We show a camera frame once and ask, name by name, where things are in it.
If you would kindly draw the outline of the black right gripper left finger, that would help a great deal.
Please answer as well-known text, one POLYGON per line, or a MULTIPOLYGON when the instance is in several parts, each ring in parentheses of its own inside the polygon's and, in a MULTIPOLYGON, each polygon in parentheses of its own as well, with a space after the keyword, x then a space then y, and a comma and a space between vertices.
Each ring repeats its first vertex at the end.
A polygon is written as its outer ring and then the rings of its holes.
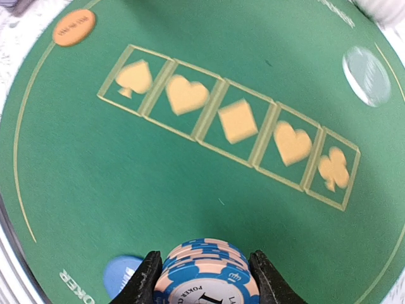
POLYGON ((153 304, 155 285, 162 274, 160 251, 150 251, 111 304, 153 304))

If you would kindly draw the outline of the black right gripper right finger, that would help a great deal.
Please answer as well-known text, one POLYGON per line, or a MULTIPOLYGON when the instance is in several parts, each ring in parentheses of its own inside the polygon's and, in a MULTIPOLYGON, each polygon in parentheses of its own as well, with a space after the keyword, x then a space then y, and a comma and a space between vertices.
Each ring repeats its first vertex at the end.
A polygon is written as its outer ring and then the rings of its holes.
POLYGON ((307 304, 261 250, 250 254, 249 266, 259 288, 260 304, 307 304))

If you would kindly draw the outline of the blue small blind button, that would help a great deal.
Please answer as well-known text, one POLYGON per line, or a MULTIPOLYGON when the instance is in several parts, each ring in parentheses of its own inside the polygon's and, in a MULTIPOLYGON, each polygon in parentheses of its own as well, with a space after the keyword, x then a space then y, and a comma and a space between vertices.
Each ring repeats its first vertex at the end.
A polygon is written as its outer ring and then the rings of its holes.
POLYGON ((122 291, 142 262, 137 256, 121 255, 107 263, 103 284, 111 300, 122 291))

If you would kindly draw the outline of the blue poker chip stack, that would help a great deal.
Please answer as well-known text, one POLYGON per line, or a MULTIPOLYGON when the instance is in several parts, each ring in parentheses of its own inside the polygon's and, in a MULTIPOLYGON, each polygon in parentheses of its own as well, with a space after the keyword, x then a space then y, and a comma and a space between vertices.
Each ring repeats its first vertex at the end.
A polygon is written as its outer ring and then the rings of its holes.
POLYGON ((212 238, 174 248, 154 287, 154 303, 259 303, 259 288, 244 254, 212 238))

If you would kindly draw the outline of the clear acrylic dealer button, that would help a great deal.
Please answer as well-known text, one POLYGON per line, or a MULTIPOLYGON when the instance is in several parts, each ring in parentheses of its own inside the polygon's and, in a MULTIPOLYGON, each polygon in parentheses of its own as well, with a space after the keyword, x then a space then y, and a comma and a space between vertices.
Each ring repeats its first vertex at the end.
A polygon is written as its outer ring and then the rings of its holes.
POLYGON ((390 99, 388 73, 369 49, 350 48, 343 55, 342 68, 351 89, 364 104, 378 108, 390 99))

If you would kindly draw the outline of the orange big blind button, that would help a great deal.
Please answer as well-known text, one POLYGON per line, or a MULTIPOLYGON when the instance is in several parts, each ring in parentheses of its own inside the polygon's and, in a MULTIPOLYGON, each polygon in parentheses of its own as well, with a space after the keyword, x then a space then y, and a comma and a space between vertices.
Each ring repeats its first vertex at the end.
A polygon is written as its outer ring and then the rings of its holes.
POLYGON ((77 9, 64 16, 53 30, 53 41, 62 47, 82 42, 96 26, 96 15, 89 9, 77 9))

